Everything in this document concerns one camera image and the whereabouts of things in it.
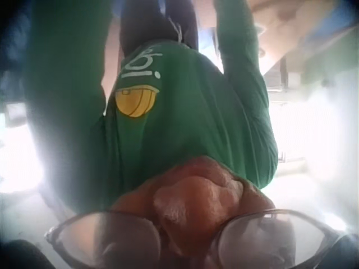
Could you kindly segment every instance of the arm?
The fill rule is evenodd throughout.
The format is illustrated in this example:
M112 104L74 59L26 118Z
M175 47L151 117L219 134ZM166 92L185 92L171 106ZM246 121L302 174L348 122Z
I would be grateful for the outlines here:
M248 179L266 186L278 164L278 150L269 118L268 93L259 71L258 38L245 0L215 0L217 33L224 75L237 93L250 125L254 168Z
M101 87L110 1L34 1L25 67L45 179L73 210L98 209L107 176Z

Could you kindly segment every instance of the green hoodie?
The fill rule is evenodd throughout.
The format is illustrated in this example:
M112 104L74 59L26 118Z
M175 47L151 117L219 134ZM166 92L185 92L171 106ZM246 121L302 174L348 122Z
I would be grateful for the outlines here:
M266 186L278 151L246 1L216 1L224 74L183 44L146 44L123 61L103 115L110 7L34 3L27 110L46 180L59 197L76 212L105 209L200 155Z

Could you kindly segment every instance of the skin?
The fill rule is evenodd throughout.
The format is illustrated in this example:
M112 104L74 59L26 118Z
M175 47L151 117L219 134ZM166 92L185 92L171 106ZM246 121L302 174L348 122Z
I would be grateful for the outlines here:
M205 156L147 180L112 207L155 224L162 259L172 255L192 263L204 257L224 222L272 208L273 202L250 182Z

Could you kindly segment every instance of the glasses lens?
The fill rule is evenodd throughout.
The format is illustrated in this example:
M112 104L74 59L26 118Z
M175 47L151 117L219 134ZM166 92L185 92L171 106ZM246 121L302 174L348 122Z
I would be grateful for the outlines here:
M160 255L152 222L121 213L87 215L65 227L57 243L93 268L151 268Z
M218 242L224 268L288 269L312 258L325 245L325 234L291 214L266 214L231 221Z

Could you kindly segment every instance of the yellow ball graphic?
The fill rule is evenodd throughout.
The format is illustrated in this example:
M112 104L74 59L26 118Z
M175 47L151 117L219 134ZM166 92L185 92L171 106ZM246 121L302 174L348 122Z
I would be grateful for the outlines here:
M119 89L116 92L117 108L124 115L138 118L151 110L158 92L158 89L149 85Z

